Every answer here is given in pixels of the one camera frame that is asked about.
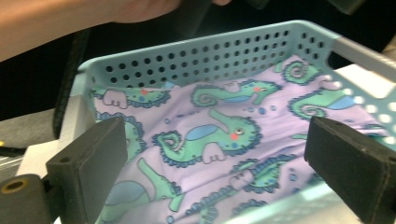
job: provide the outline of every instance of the cartoon seahorse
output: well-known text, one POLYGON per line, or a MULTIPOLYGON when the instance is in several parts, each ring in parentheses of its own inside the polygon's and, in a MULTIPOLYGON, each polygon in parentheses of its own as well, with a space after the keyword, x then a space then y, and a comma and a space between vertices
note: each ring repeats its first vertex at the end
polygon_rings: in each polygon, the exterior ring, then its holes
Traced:
POLYGON ((129 105, 143 108, 158 107, 171 98, 169 91, 148 91, 138 88, 105 89, 93 87, 92 93, 94 97, 102 100, 104 105, 114 105, 121 109, 126 109, 129 105))
POLYGON ((308 85, 315 77, 322 75, 322 73, 314 66, 302 62, 294 61, 285 66, 282 76, 288 82, 296 83, 302 86, 308 85))
POLYGON ((232 82, 224 85, 224 88, 204 85, 197 86, 192 93, 191 102, 196 106, 212 106, 218 100, 225 103, 240 103, 249 100, 254 95, 254 105, 260 105, 264 98, 281 87, 274 82, 248 80, 241 83, 232 82))
POLYGON ((116 113, 114 115, 110 115, 107 112, 103 114, 98 112, 96 113, 96 119, 98 120, 111 119, 115 117, 122 117, 125 121, 125 136, 128 150, 127 162, 130 162, 147 148, 146 142, 143 141, 144 131, 142 123, 137 122, 133 116, 126 117, 121 113, 116 113))
POLYGON ((350 96, 342 90, 319 89, 305 96, 292 99, 289 111, 300 119, 310 120, 312 116, 327 117, 325 109, 341 110, 355 105, 350 96))
POLYGON ((134 181, 117 183, 107 197, 106 203, 96 223, 117 221, 130 209, 138 205, 170 199, 169 209, 177 212, 184 199, 181 188, 163 175, 157 174, 144 159, 138 161, 138 169, 154 186, 154 195, 150 197, 146 189, 134 181))
MULTIPOLYGON (((279 179, 279 166, 288 161, 295 159, 296 156, 291 155, 278 155, 276 157, 268 158, 267 160, 257 163, 258 160, 249 159, 235 165, 230 174, 234 176, 229 179, 229 186, 219 189, 218 191, 210 193, 198 203, 193 203, 191 208, 186 210, 186 216, 200 212, 201 215, 205 214, 202 211, 211 209, 218 202, 235 195, 240 189, 249 192, 253 190, 249 186, 254 186, 255 193, 269 192, 273 193, 275 186, 278 188, 277 181, 279 179)), ((215 220, 217 213, 212 213, 211 221, 215 220)))
POLYGON ((226 116, 213 108, 209 116, 227 130, 207 124, 191 129, 184 140, 177 131, 154 135, 153 143, 160 147, 163 161, 183 168, 200 161, 224 161, 226 155, 242 155, 253 149, 262 138, 260 127, 250 118, 226 116))

